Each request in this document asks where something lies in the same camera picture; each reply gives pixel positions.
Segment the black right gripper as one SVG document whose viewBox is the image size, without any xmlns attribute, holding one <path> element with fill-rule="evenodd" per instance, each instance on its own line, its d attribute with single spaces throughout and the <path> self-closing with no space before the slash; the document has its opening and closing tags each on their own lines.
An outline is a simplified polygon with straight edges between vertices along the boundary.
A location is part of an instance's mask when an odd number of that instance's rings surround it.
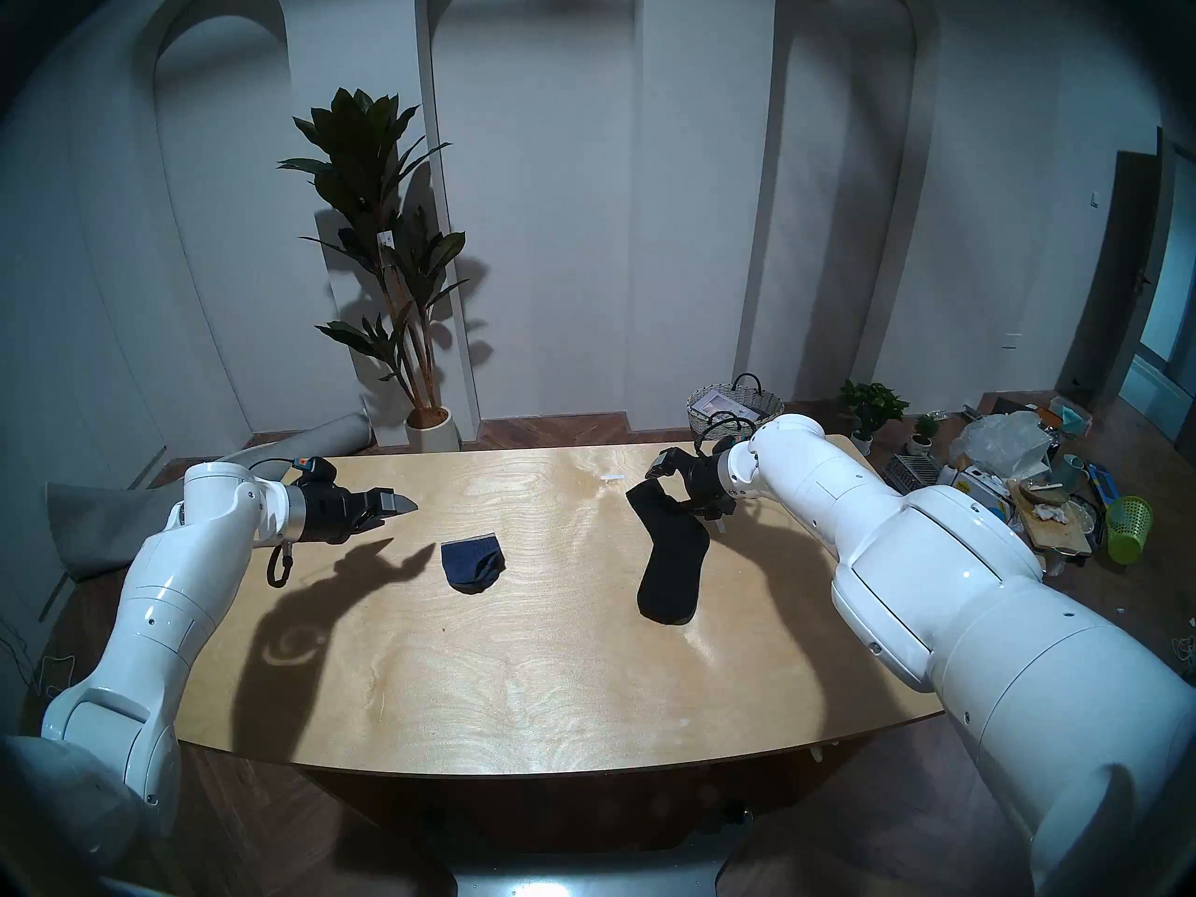
<svg viewBox="0 0 1196 897">
<path fill-rule="evenodd" d="M 681 476 L 690 478 L 690 498 L 677 502 L 679 512 L 704 521 L 718 521 L 736 511 L 736 498 L 724 486 L 728 451 L 710 456 L 692 453 L 681 447 L 667 447 L 653 460 L 653 480 Z"/>
</svg>

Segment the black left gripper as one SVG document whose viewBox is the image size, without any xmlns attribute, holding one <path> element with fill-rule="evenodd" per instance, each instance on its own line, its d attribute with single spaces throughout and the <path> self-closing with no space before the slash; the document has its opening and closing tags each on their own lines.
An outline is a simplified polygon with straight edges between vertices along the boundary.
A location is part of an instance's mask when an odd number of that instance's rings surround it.
<svg viewBox="0 0 1196 897">
<path fill-rule="evenodd" d="M 304 484 L 303 499 L 304 543 L 343 544 L 358 533 L 384 526 L 390 517 L 419 509 L 417 504 L 395 492 L 373 492 L 372 506 L 366 493 L 331 483 Z"/>
</svg>

